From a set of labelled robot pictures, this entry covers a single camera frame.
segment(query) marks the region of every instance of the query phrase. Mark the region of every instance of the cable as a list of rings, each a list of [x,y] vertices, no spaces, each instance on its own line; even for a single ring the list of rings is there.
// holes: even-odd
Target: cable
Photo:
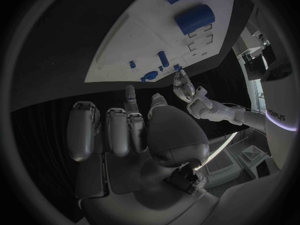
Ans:
[[[221,104],[232,104],[232,105],[236,105],[236,106],[238,106],[238,107],[242,107],[242,108],[244,108],[244,109],[249,109],[249,110],[251,110],[251,111],[255,111],[255,112],[258,112],[258,113],[264,114],[264,113],[263,113],[263,112],[261,112],[261,111],[253,110],[253,109],[250,109],[250,108],[248,108],[248,107],[241,106],[241,105],[237,105],[237,104],[230,103],[230,102],[222,102]]]

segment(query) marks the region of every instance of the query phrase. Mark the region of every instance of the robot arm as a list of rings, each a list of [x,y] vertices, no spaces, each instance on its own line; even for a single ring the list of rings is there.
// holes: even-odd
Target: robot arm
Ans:
[[[177,82],[179,80],[178,77],[180,77],[177,73],[182,74],[181,77],[189,82],[188,86],[183,82]],[[214,122],[227,120],[234,125],[241,126],[245,124],[265,131],[265,116],[261,113],[246,111],[239,106],[228,107],[220,102],[210,100],[206,97],[207,91],[202,86],[195,91],[193,96],[190,96],[187,92],[187,87],[194,88],[194,86],[183,70],[176,72],[174,77],[174,85],[175,84],[177,84],[177,86],[173,87],[174,93],[187,103],[186,108],[194,118],[208,119]]]

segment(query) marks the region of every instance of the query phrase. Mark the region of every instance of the white panel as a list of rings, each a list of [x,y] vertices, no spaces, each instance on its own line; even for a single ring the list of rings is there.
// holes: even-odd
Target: white panel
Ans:
[[[233,2],[180,0],[171,5],[167,0],[136,0],[102,41],[85,82],[141,81],[146,73],[158,71],[156,79],[147,80],[156,82],[174,73],[176,64],[184,68],[218,54],[227,33]],[[215,22],[184,36],[174,18],[201,4],[212,9]],[[163,72],[159,70],[162,64],[157,53],[160,51],[165,52],[170,63]],[[130,68],[130,61],[135,62],[135,69]]]

